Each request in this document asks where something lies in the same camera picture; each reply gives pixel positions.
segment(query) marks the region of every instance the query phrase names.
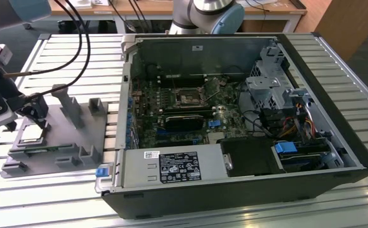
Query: table leg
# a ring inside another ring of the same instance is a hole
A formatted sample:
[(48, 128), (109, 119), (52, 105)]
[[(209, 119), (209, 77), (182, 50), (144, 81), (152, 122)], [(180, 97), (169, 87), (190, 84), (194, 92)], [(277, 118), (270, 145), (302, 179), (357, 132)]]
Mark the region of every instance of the table leg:
[(116, 30), (118, 34), (125, 34), (126, 33), (125, 24), (117, 15), (113, 17), (113, 21), (114, 21)]
[(300, 21), (300, 18), (301, 18), (300, 14), (292, 15), (292, 17), (286, 21), (282, 32), (293, 32), (294, 31), (298, 21)]

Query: barcode sticker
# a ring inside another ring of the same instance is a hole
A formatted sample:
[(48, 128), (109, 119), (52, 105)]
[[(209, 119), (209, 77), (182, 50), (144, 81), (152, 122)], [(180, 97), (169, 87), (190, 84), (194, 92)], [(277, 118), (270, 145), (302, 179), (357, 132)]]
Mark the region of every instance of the barcode sticker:
[(93, 13), (94, 14), (112, 14), (110, 11), (94, 11)]
[(158, 158), (160, 151), (145, 151), (144, 152), (144, 158)]

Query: white table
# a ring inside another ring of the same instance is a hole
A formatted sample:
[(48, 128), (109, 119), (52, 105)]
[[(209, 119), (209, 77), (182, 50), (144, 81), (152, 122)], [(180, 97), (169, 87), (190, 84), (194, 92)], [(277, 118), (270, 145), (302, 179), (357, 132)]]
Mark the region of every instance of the white table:
[[(314, 76), (329, 93), (357, 135), (368, 147), (368, 88), (341, 62), (321, 38), (288, 34)], [(90, 97), (110, 102), (108, 113), (105, 161), (112, 160), (121, 82), (118, 34), (92, 35), (92, 61), (88, 71), (69, 94), (82, 103)], [(22, 71), (52, 68), (66, 62), (78, 46), (77, 35), (52, 35), (38, 40)], [(66, 69), (21, 78), (20, 90), (33, 93), (65, 83), (84, 64), (78, 57)], [(302, 82), (292, 72), (296, 82)], [(57, 103), (50, 96), (48, 104)], [(16, 133), (0, 128), (0, 167)], [(0, 227), (245, 227), (245, 228), (336, 228), (368, 227), (368, 177), (336, 187), (316, 199), (250, 207), (189, 213), (142, 220), (122, 220), (93, 190), (94, 170), (14, 179), (0, 177)]]

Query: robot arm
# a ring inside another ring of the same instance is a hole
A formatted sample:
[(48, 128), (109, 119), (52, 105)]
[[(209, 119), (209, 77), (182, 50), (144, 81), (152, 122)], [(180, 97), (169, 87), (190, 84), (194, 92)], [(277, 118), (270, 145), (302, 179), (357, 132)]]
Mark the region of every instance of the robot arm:
[[(46, 0), (0, 0), (0, 29), (32, 23), (50, 15), (52, 9)], [(26, 96), (17, 90), (12, 79), (2, 77), (0, 66), (0, 126), (5, 125), (13, 131), (17, 118), (13, 112), (26, 116), (37, 125), (44, 124), (46, 105), (37, 98), (26, 107)]]
[(244, 14), (234, 0), (174, 0), (169, 34), (233, 34)]

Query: blue clip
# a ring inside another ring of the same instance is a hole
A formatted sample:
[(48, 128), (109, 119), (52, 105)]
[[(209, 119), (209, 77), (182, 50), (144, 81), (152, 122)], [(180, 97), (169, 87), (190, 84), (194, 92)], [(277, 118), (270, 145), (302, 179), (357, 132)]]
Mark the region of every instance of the blue clip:
[(294, 153), (297, 152), (297, 148), (293, 142), (278, 142), (274, 145), (274, 149), (277, 153)]
[(216, 120), (216, 121), (209, 121), (208, 122), (208, 127), (213, 128), (213, 127), (218, 127), (221, 125), (221, 121)]
[(97, 168), (94, 171), (96, 177), (108, 177), (109, 176), (109, 169), (108, 168)]

